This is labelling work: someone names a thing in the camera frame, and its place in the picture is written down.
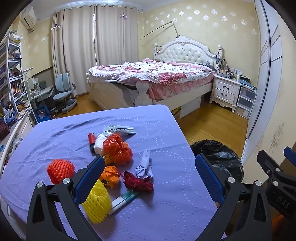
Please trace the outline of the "red small bottle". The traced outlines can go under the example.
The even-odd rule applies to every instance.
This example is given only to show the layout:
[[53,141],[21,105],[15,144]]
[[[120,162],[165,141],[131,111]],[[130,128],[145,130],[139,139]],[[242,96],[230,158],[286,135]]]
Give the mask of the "red small bottle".
[[89,147],[91,152],[95,154],[94,146],[95,146],[96,137],[94,133],[88,134],[88,141],[89,141]]

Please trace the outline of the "beige curtains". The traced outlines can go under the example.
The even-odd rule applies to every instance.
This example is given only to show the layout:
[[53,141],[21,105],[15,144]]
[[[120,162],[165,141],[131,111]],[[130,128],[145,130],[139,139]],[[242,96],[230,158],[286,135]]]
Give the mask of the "beige curtains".
[[52,61],[55,76],[70,73],[75,95],[88,92],[94,66],[138,61],[138,10],[130,6],[73,6],[55,11]]

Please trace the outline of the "black-lined trash bin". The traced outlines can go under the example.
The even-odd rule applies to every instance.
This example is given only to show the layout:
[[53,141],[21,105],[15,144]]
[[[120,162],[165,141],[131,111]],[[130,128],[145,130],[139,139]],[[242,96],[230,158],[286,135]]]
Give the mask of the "black-lined trash bin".
[[236,181],[242,182],[243,165],[239,156],[231,148],[215,140],[201,140],[191,144],[190,148],[195,156],[203,154],[213,167],[226,172]]

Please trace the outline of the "floral pink quilt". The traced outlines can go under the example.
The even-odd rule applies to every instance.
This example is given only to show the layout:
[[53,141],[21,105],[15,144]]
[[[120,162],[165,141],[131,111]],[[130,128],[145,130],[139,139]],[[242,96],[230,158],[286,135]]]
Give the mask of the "floral pink quilt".
[[211,83],[215,71],[192,63],[157,62],[149,58],[123,65],[100,65],[88,70],[90,82],[119,83],[136,86],[148,83],[153,101],[163,100]]

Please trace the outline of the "purple tablecloth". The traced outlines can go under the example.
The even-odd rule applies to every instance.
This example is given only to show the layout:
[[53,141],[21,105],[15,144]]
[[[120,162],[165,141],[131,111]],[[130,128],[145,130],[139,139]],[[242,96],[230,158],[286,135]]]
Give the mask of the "purple tablecloth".
[[92,160],[88,134],[108,125],[131,126],[125,141],[133,160],[119,167],[135,172],[143,153],[151,155],[154,191],[141,194],[92,228],[103,240],[196,240],[216,212],[195,156],[175,118],[164,105],[122,108],[57,118],[37,124],[22,140],[1,177],[1,198],[12,215],[27,220],[35,185],[51,184],[47,166],[71,161],[76,170]]

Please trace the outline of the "red mesh ribbon bundle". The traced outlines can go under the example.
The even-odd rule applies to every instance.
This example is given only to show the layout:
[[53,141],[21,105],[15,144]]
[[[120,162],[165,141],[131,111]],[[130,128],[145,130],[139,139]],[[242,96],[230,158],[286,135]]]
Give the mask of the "red mesh ribbon bundle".
[[125,171],[124,174],[121,176],[124,180],[124,184],[127,189],[140,193],[153,193],[154,191],[154,186],[149,181],[150,177],[137,178],[135,177],[135,175],[128,171]]

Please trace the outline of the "red-orange plastic bag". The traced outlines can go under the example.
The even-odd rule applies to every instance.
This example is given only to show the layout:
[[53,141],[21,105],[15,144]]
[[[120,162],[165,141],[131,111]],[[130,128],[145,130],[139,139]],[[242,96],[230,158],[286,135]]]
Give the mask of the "red-orange plastic bag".
[[132,161],[133,153],[128,143],[122,140],[119,134],[110,135],[103,142],[103,150],[111,156],[114,164],[127,165]]

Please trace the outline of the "white tissue wad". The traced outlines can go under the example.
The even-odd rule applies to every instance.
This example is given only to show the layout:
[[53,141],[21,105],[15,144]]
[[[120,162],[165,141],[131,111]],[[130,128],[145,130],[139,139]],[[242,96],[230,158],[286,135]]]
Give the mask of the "white tissue wad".
[[106,155],[105,151],[103,150],[103,143],[106,141],[107,137],[104,134],[100,134],[94,143],[94,151],[96,154],[100,156]]

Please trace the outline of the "white paper wrapper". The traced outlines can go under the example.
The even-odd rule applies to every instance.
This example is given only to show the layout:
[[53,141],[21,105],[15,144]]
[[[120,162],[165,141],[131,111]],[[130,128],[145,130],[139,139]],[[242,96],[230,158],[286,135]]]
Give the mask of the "white paper wrapper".
[[144,178],[152,178],[152,164],[150,162],[150,150],[145,150],[142,155],[142,159],[140,164],[136,167],[135,173],[137,178],[144,179]]

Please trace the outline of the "orange snack wrapper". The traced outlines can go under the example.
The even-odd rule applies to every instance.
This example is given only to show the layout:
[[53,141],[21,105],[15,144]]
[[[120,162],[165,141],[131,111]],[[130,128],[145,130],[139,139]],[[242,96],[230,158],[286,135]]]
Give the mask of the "orange snack wrapper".
[[117,187],[120,181],[121,174],[116,166],[106,166],[104,171],[99,177],[99,180],[103,183],[104,186],[108,186],[111,189]]

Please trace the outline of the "study desk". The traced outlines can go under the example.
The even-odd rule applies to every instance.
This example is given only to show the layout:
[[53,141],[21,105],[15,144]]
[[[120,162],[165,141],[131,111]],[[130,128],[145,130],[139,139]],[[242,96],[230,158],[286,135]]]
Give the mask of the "study desk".
[[37,102],[43,102],[46,98],[50,97],[53,93],[54,87],[53,85],[50,85],[44,89],[41,89],[37,78],[29,78],[24,80],[24,84],[34,118],[36,123],[39,123],[41,121],[41,117],[38,114]]

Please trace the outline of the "grey-white foil pouch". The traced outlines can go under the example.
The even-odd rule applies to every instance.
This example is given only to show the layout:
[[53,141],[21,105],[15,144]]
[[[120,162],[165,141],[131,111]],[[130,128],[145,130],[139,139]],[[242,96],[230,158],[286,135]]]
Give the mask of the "grey-white foil pouch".
[[120,126],[120,125],[108,125],[103,129],[103,135],[105,137],[109,137],[113,134],[119,134],[121,136],[124,135],[135,135],[136,131],[131,126]]

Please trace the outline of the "white storage box under bed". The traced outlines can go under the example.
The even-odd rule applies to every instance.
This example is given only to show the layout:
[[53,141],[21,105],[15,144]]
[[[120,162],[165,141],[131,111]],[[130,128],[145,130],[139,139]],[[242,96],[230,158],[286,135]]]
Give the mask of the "white storage box under bed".
[[181,106],[180,118],[187,116],[193,111],[200,108],[202,97],[197,97],[196,99]]

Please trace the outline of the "orange foam fruit net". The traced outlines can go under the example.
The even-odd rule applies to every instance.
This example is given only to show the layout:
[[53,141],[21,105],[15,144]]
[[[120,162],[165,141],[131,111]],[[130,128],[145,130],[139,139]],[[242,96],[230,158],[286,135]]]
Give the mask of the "orange foam fruit net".
[[59,184],[65,178],[72,178],[74,171],[74,164],[63,159],[54,159],[47,167],[47,173],[54,185]]

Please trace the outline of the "yellow foam fruit net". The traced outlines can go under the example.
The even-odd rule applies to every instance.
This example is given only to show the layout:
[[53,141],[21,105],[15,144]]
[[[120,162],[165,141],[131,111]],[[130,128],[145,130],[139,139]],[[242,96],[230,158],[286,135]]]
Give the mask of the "yellow foam fruit net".
[[111,198],[99,179],[92,187],[82,206],[88,219],[94,224],[101,223],[107,217],[111,209]]

